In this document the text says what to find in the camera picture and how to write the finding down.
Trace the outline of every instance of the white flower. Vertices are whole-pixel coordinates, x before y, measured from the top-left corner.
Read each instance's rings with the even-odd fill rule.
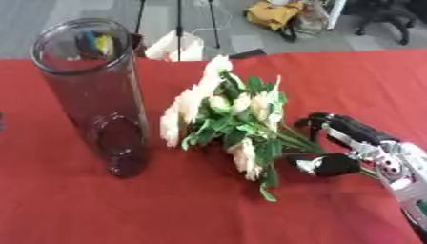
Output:
[[[213,95],[215,89],[223,82],[219,73],[221,71],[231,71],[232,69],[233,64],[227,56],[218,55],[211,60],[211,62],[206,65],[203,77],[198,84],[200,92],[202,92],[205,97]]]
[[[197,85],[194,85],[192,89],[186,89],[175,99],[175,102],[179,104],[179,112],[186,124],[191,124],[195,121],[203,98],[203,93],[200,92]]]
[[[215,89],[221,84],[222,79],[218,74],[207,74],[202,77],[198,87],[204,97],[209,97],[214,94]]]
[[[176,147],[179,141],[179,104],[175,101],[160,118],[160,137],[168,147]]]
[[[227,150],[233,155],[237,170],[246,172],[246,179],[256,181],[261,174],[262,167],[255,162],[255,152],[252,140],[248,137],[244,138],[239,144]]]
[[[251,105],[251,97],[243,92],[233,102],[233,114],[245,111]]]
[[[251,109],[259,121],[264,121],[269,116],[269,106],[272,102],[270,95],[263,91],[254,97],[251,101]]]
[[[230,62],[229,57],[218,55],[206,65],[204,75],[219,75],[221,71],[231,71],[232,69],[233,64]]]
[[[227,114],[232,110],[230,102],[222,96],[211,96],[209,98],[209,105],[219,114]]]

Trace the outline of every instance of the gray floor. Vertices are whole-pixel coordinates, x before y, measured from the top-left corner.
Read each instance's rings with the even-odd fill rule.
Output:
[[[207,0],[182,0],[185,31],[205,40],[205,57],[233,54],[261,48],[267,53],[296,51],[369,51],[427,47],[427,27],[411,29],[411,42],[400,46],[394,28],[373,24],[365,36],[353,34],[357,18],[342,16],[334,31],[317,38],[284,42],[278,35],[248,23],[242,11],[256,0],[214,0],[221,48],[213,48],[214,33]],[[0,0],[0,58],[26,58],[37,34],[69,19],[79,17],[111,18],[133,31],[139,0]],[[139,31],[148,45],[172,31],[176,24],[176,0],[146,0]]]

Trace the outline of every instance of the robotic hand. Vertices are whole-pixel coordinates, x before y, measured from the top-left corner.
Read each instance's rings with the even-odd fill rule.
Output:
[[[300,170],[317,176],[334,176],[364,170],[360,168],[361,161],[374,164],[376,177],[400,203],[411,226],[427,243],[427,154],[424,150],[345,115],[315,112],[296,121],[295,126],[309,126],[312,141],[316,141],[320,130],[325,130],[329,140],[350,150],[319,155],[311,160],[291,157]]]

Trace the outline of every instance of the office chair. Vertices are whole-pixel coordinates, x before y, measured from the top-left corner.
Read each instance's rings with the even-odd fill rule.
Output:
[[[401,32],[401,39],[398,43],[407,45],[409,42],[408,29],[415,25],[417,18],[403,7],[403,3],[399,0],[359,0],[358,3],[350,7],[356,7],[358,9],[356,11],[364,15],[357,27],[356,35],[366,34],[365,29],[371,23],[388,22]]]

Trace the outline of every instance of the table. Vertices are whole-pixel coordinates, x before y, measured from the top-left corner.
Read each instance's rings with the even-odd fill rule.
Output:
[[[345,113],[427,148],[427,50],[289,53],[235,61],[283,76],[287,119]],[[269,203],[219,147],[183,152],[158,136],[161,113],[204,63],[138,60],[152,132],[139,176],[109,176],[29,60],[0,61],[0,243],[419,243],[378,182],[318,179],[277,161]]]

